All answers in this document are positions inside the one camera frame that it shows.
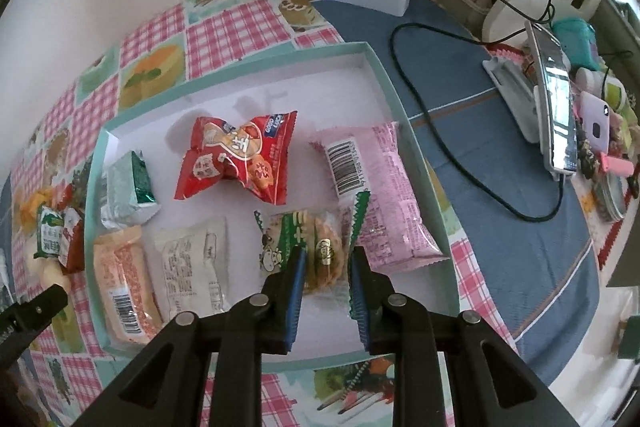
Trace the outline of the white printed snack packet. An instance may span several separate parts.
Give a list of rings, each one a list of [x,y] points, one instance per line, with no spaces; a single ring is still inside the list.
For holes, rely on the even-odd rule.
[[[162,259],[168,319],[186,311],[209,317],[230,309],[227,223],[224,218],[160,230],[154,237],[154,248]]]

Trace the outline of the orange bread clear packet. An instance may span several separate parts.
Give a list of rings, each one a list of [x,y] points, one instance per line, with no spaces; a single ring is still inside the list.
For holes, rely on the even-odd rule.
[[[42,205],[51,207],[53,197],[54,188],[52,186],[44,186],[32,193],[25,202],[21,203],[20,210],[18,210],[18,217],[20,217],[21,226],[24,230],[35,226],[38,209]]]

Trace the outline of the round cracker clear packet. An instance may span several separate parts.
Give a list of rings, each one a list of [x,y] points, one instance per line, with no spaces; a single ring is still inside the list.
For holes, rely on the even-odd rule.
[[[349,313],[348,259],[354,250],[369,207],[370,192],[362,190],[331,208],[304,208],[280,213],[256,210],[260,232],[259,269],[263,277],[286,268],[296,247],[306,255],[304,295],[324,309]]]

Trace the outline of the peach wafer packet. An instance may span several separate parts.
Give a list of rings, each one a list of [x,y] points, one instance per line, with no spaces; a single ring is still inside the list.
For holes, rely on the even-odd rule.
[[[113,343],[144,346],[162,329],[140,225],[100,235],[93,269]]]

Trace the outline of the pink snack packet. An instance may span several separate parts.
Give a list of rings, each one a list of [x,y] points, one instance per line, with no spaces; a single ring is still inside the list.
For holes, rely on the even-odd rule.
[[[309,143],[326,158],[348,239],[364,249],[372,270],[407,272],[448,258],[424,225],[396,121],[323,129]]]

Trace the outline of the clear bagged pale bun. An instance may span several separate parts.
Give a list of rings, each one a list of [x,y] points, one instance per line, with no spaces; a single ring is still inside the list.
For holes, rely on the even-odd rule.
[[[43,289],[52,285],[61,286],[67,295],[72,292],[72,283],[63,273],[62,265],[57,257],[35,257],[32,262],[35,277]]]

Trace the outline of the green foil snack packet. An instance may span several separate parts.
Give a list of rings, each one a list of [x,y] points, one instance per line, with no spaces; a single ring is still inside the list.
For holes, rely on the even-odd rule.
[[[140,150],[130,150],[108,166],[101,183],[100,218],[109,230],[144,225],[160,211]]]

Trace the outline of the red peanut snack packet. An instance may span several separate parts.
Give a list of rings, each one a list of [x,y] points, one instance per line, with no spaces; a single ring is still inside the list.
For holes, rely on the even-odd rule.
[[[238,181],[263,202],[282,206],[288,195],[288,148],[297,113],[256,116],[239,127],[217,117],[194,121],[175,199],[203,192],[219,181]]]

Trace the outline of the teal shallow cardboard box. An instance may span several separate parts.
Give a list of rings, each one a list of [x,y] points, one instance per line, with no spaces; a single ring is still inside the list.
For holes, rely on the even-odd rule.
[[[186,200],[175,200],[181,161],[190,146],[198,116],[243,124],[256,115],[290,113],[297,121],[288,152],[288,205],[266,204],[238,181],[221,181]],[[162,230],[224,218],[227,225],[230,305],[259,291],[260,233],[254,211],[268,217],[286,210],[330,208],[337,204],[328,162],[310,142],[335,127],[372,127],[396,121],[399,153],[416,194],[421,216],[438,247],[450,260],[390,276],[396,291],[440,314],[460,311],[454,262],[436,193],[405,109],[385,68],[365,42],[298,50],[241,61],[142,102],[104,124],[92,155],[87,191],[86,277],[91,318],[104,351],[133,357],[139,346],[112,340],[93,274],[92,244],[106,230],[100,220],[103,168],[128,150],[141,150],[160,211],[143,225],[145,254],[157,306],[168,313],[162,264],[154,265],[153,239]],[[303,299],[297,337],[290,355],[268,355],[265,372],[320,369],[364,360],[357,323],[349,317],[348,291]]]

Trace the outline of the green white milk carton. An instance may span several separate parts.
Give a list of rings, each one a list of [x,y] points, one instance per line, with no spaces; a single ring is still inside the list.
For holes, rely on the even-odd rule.
[[[36,220],[37,250],[34,254],[36,259],[58,257],[61,251],[63,229],[62,213],[47,205],[40,205]]]

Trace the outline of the phone on white stand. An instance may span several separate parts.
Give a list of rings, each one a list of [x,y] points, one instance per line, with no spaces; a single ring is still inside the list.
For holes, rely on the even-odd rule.
[[[553,179],[573,176],[578,146],[572,89],[561,43],[546,28],[525,23],[529,69],[506,58],[483,63],[526,142],[539,147],[544,168]]]

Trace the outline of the purple small device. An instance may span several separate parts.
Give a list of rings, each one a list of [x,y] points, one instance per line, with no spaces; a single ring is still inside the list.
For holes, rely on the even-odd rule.
[[[610,145],[610,108],[602,98],[582,92],[580,94],[579,115],[582,129],[591,150],[596,153],[608,153]]]

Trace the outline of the checkered picture tablecloth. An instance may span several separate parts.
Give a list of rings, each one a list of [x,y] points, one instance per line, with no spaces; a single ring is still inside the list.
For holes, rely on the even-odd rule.
[[[112,117],[178,84],[249,58],[318,48],[341,33],[308,0],[186,0],[153,17],[109,48],[55,102],[2,182],[1,248],[12,293],[40,286],[27,272],[18,210],[32,193],[54,188],[52,204],[81,191],[101,127]],[[17,365],[32,407],[49,426],[70,425],[118,372],[99,345],[82,273],[70,278],[70,306]]]

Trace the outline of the dark red chocolate bar packet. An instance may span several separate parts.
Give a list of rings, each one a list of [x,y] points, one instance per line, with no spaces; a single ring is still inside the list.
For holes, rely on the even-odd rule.
[[[63,211],[58,262],[67,273],[85,270],[84,219],[73,207]]]

